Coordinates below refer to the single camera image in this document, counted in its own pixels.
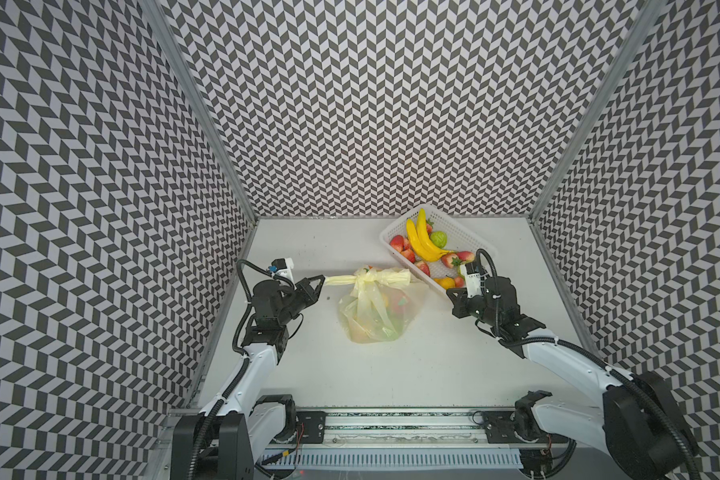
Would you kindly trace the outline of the yellow plastic bag orange print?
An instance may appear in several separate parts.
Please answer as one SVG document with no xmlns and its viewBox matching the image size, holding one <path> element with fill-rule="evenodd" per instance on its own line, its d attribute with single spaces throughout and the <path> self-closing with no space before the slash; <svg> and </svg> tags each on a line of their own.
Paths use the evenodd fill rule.
<svg viewBox="0 0 720 480">
<path fill-rule="evenodd" d="M 350 341 L 358 344 L 399 339 L 417 318 L 429 286 L 406 268 L 362 267 L 349 275 L 330 276 L 325 286 L 347 286 L 339 300 L 339 322 Z"/>
</svg>

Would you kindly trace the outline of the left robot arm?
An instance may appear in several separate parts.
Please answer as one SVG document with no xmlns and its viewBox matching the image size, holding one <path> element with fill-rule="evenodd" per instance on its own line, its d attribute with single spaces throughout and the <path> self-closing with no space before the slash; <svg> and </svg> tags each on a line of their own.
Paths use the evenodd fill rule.
<svg viewBox="0 0 720 480">
<path fill-rule="evenodd" d="M 293 268 L 290 258 L 267 267 L 237 262 L 246 300 L 232 340 L 239 360 L 212 399 L 176 424 L 170 478 L 193 479 L 202 467 L 213 467 L 219 479 L 251 479 L 257 473 L 275 479 L 268 464 L 298 450 L 305 428 L 293 397 L 261 392 L 295 334 L 289 324 L 318 302 L 326 281 L 322 274 L 295 281 Z"/>
</svg>

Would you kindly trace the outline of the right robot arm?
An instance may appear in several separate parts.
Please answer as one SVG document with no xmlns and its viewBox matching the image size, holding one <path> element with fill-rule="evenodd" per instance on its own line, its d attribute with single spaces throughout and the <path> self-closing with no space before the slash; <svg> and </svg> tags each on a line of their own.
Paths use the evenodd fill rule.
<svg viewBox="0 0 720 480">
<path fill-rule="evenodd" d="M 567 440 L 560 460 L 528 472 L 527 478 L 558 474 L 580 443 L 609 455 L 632 479 L 665 479 L 679 467 L 689 478 L 699 478 L 697 440 L 665 379 L 610 365 L 524 314 L 514 285 L 499 276 L 486 250 L 468 259 L 455 254 L 451 263 L 459 271 L 446 291 L 453 316 L 473 318 L 479 332 L 546 368 L 590 402 L 557 401 L 545 390 L 529 391 L 515 402 L 510 420 L 518 440 L 534 443 L 553 435 Z"/>
</svg>

